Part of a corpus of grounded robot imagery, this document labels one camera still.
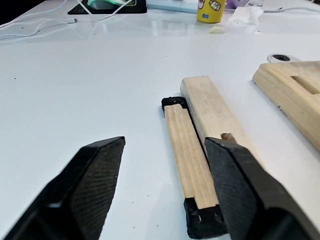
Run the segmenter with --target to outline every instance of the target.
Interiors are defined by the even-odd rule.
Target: wooden block
[[[206,137],[237,142],[247,148],[262,165],[237,119],[208,76],[183,79],[180,91],[186,99],[204,149]]]
[[[218,205],[214,182],[187,109],[180,104],[164,107],[172,148],[185,198],[198,209]]]
[[[265,63],[253,81],[320,151],[320,61]]]

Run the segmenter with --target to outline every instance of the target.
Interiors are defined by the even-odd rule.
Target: black end cap
[[[198,209],[195,199],[184,200],[187,233],[192,239],[208,239],[228,233],[219,205]]]
[[[170,96],[170,97],[163,98],[161,101],[163,114],[165,114],[165,106],[171,106],[175,104],[180,104],[183,109],[188,109],[188,104],[184,97]]]

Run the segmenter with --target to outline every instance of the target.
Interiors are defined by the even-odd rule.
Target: grooved wooden stick
[[[176,166],[185,198],[198,209],[219,204],[212,175],[187,109],[180,104],[164,107]]]

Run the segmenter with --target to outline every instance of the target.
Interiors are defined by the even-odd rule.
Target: yellow bottle
[[[204,23],[219,23],[225,6],[226,0],[198,0],[196,19]]]

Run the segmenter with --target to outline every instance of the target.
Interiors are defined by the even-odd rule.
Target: green object
[[[127,1],[124,1],[124,0],[88,0],[88,3],[87,5],[88,6],[91,6],[94,2],[96,1],[105,1],[105,2],[108,2],[108,3],[111,3],[111,4],[115,4],[115,5],[123,5],[125,4]]]

